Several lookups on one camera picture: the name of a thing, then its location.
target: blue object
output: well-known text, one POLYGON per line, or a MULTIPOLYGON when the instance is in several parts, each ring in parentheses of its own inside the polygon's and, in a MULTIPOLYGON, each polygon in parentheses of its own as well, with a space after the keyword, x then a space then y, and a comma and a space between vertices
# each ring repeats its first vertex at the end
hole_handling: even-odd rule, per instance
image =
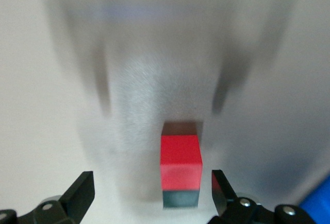
POLYGON ((330 176, 300 204, 300 207, 317 224, 330 223, 330 176))

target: silver screw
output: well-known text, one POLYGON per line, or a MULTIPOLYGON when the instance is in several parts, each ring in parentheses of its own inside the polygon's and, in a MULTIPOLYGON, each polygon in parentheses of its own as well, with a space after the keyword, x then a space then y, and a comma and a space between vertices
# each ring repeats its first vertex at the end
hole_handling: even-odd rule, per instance
POLYGON ((284 206, 283 211, 288 215, 295 215, 294 209, 289 206, 284 206))
POLYGON ((48 204, 45 204, 43 207, 42 207, 42 210, 49 210, 53 205, 51 203, 48 203, 48 204))
POLYGON ((0 214, 0 220, 5 219, 6 217, 7 217, 7 214, 6 213, 0 214))
POLYGON ((244 207, 249 207, 251 205, 250 201, 248 201, 245 198, 242 198, 240 201, 241 205, 243 205, 244 207))

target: red block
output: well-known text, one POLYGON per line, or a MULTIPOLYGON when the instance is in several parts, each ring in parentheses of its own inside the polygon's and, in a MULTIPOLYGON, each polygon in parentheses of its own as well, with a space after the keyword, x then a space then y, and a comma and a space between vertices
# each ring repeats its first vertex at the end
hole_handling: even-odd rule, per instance
POLYGON ((199 190, 202 156, 197 135, 162 135, 160 175, 163 191, 199 190))

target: screw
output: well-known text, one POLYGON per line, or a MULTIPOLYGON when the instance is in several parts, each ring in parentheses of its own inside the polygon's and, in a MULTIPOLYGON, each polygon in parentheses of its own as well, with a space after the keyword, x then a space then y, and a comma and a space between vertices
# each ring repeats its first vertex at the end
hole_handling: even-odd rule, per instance
POLYGON ((1 213, 0 214, 0 220, 5 219, 7 217, 6 213, 1 213))
POLYGON ((241 205, 243 205, 244 207, 249 207, 251 205, 250 201, 248 201, 245 198, 242 198, 240 201, 241 205))
POLYGON ((42 210, 49 210, 53 205, 51 203, 48 203, 48 204, 45 204, 43 207, 42 207, 42 210))
POLYGON ((289 206, 284 206, 283 211, 288 215, 295 215, 294 209, 289 206))

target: stacked block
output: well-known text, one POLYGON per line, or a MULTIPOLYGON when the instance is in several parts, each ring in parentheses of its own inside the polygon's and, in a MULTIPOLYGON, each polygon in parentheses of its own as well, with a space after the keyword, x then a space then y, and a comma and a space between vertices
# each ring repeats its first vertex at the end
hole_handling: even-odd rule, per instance
POLYGON ((164 208, 197 207, 202 178, 197 135, 162 135, 160 175, 164 208))

